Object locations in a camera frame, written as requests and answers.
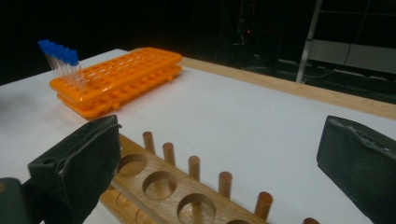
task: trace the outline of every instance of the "orange test tube rack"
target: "orange test tube rack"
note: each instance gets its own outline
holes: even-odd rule
[[[97,119],[137,96],[171,81],[181,71],[181,55],[155,48],[125,55],[82,69],[86,82],[78,90],[64,78],[49,82],[57,97],[85,119]]]

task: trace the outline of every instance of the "wooden dowel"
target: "wooden dowel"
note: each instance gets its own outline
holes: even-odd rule
[[[145,149],[155,155],[154,140],[151,132],[143,133],[143,141],[145,142]]]
[[[271,205],[273,203],[273,197],[271,194],[262,191],[259,194],[259,198],[257,199],[256,210],[254,214],[258,217],[261,217],[264,220],[267,220],[268,213],[270,212]]]
[[[231,197],[231,184],[233,176],[229,172],[221,172],[219,174],[219,194],[230,199]]]
[[[189,157],[189,175],[198,181],[200,180],[200,163],[199,157]]]
[[[174,147],[173,147],[172,143],[163,144],[163,158],[169,164],[176,167],[175,152],[174,152]]]
[[[308,217],[308,218],[304,219],[303,224],[319,224],[319,222],[312,217]]]

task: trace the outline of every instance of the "test tube rack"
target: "test tube rack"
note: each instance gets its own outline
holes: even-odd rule
[[[200,159],[189,158],[189,174],[176,168],[174,146],[163,144],[156,156],[151,132],[143,133],[145,147],[120,135],[121,161],[101,203],[121,223],[267,223],[273,197],[259,193],[254,213],[230,200],[232,175],[219,174],[219,191],[200,182]],[[304,224],[318,224],[308,217]]]
[[[57,97],[85,119],[97,119],[166,81],[181,71],[181,55],[143,48],[82,69],[84,89],[56,77],[49,82]]]

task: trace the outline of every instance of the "table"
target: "table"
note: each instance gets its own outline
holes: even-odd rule
[[[93,65],[127,51],[84,60]],[[316,162],[328,115],[352,119],[396,139],[396,105],[184,58],[180,76],[112,112],[120,133],[143,146],[151,131],[175,146],[177,167],[201,158],[201,181],[217,189],[218,174],[233,174],[231,199],[253,211],[260,191],[274,203],[270,223],[371,223],[323,174]],[[0,176],[29,178],[27,164],[87,120],[61,103],[51,72],[0,87]],[[101,205],[85,223],[117,223]]]

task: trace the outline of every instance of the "white tabletop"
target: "white tabletop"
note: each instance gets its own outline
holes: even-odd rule
[[[82,62],[89,66],[120,56],[115,49]],[[0,87],[0,177],[29,178],[27,164],[87,120],[59,101],[51,72]],[[233,174],[232,200],[254,211],[257,196],[274,197],[268,221],[372,223],[316,161],[325,119],[360,122],[396,139],[396,120],[328,105],[257,85],[183,67],[180,76],[124,105],[116,114],[120,133],[143,146],[151,131],[158,154],[175,146],[177,167],[201,158],[201,181],[217,189],[222,171]],[[85,223],[117,223],[101,205]]]

